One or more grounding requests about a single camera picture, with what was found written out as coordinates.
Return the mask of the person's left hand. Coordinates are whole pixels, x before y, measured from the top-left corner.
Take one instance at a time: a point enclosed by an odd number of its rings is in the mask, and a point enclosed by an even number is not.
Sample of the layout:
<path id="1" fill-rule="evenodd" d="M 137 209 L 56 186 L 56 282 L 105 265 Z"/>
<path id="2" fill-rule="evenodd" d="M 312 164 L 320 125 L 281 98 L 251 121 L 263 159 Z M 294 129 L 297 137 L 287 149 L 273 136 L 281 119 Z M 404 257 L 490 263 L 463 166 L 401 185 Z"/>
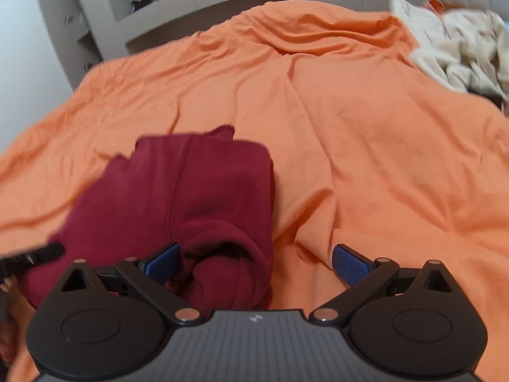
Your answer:
<path id="1" fill-rule="evenodd" d="M 14 277 L 1 284 L 1 295 L 7 297 L 7 317 L 1 324 L 1 360 L 11 365 L 25 347 L 25 333 L 35 310 L 21 293 Z"/>

